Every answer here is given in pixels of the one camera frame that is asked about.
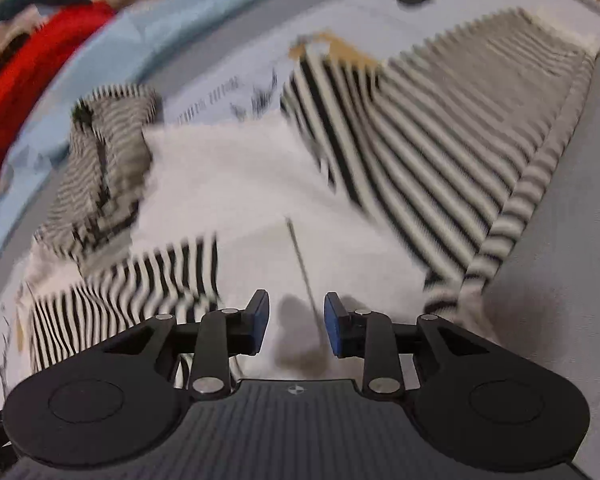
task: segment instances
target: white cloth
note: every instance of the white cloth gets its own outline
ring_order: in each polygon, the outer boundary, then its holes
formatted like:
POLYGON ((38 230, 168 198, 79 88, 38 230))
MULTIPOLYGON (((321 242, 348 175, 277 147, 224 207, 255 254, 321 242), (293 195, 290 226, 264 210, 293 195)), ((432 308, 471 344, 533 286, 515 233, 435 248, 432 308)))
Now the white cloth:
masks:
POLYGON ((331 354, 323 323, 327 292, 396 322, 414 322, 422 313, 423 269, 332 193, 279 114, 151 128, 145 139, 154 165, 131 252, 215 233, 222 306, 244 308, 258 288, 269 293, 262 350, 238 358, 238 376, 359 379, 362 361, 331 354))

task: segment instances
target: light blue cloth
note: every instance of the light blue cloth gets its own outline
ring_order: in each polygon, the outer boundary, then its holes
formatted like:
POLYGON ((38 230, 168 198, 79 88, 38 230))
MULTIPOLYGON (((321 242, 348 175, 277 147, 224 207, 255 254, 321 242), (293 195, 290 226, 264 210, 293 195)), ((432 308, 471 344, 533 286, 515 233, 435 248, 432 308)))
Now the light blue cloth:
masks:
POLYGON ((52 168, 66 156, 75 101, 97 86, 141 82, 185 44, 254 0, 155 0, 130 7, 56 76, 11 147, 0 196, 0 250, 52 168))

